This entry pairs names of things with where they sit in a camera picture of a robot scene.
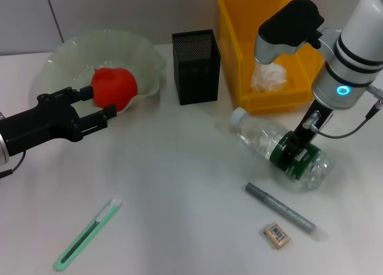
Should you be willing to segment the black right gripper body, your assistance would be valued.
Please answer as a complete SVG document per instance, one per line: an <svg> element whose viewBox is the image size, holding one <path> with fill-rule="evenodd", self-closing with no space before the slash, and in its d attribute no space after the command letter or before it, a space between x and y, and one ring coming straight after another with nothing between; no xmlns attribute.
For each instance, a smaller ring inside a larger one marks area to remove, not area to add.
<svg viewBox="0 0 383 275"><path fill-rule="evenodd" d="M294 130L294 135L303 143L310 143L319 131L329 120L333 113L331 108L322 105L314 100L303 119Z"/></svg>

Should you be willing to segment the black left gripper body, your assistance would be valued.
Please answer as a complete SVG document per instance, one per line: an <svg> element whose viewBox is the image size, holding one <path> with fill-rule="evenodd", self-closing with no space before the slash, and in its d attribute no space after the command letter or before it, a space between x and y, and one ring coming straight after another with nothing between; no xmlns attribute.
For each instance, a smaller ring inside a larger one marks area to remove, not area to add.
<svg viewBox="0 0 383 275"><path fill-rule="evenodd" d="M37 100L34 108L1 120L1 137L9 156L56 138L83 139L80 117L72 106L82 100L81 93L45 93Z"/></svg>

